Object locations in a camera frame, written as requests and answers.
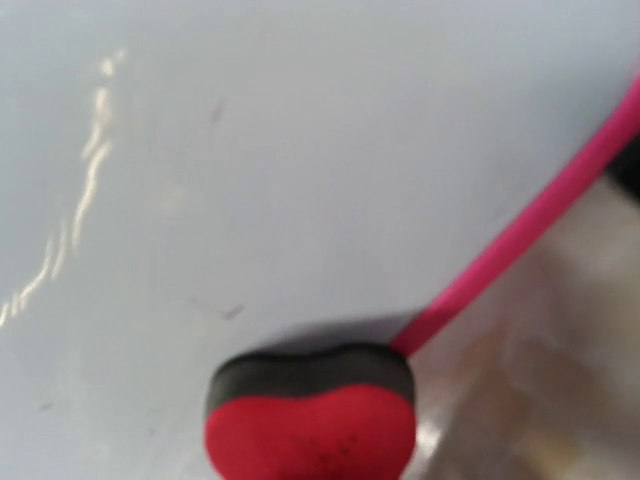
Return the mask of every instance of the pink cord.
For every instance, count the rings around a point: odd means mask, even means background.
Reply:
[[[640,77],[602,128],[540,195],[391,342],[406,356],[467,307],[598,178],[640,132]]]

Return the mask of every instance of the red heart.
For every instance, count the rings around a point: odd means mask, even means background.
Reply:
[[[226,480],[397,480],[415,431],[404,397],[355,385],[312,397],[230,401],[209,416],[205,445]]]

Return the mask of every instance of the glossy white surface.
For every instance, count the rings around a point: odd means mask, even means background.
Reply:
[[[215,478],[209,374],[386,339],[569,160],[637,0],[0,2],[0,477]]]

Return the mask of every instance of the red surface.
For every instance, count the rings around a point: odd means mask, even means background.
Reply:
[[[360,385],[234,400],[208,418],[205,445],[226,480],[398,480],[415,431],[409,402]]]
[[[412,355],[467,307],[562,215],[640,133],[640,78],[621,105],[565,169],[485,251],[393,339]]]

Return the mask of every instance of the heart-shaped object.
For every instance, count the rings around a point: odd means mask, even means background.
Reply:
[[[385,347],[244,356],[214,376],[206,449],[227,480],[397,480],[413,400],[406,361]]]

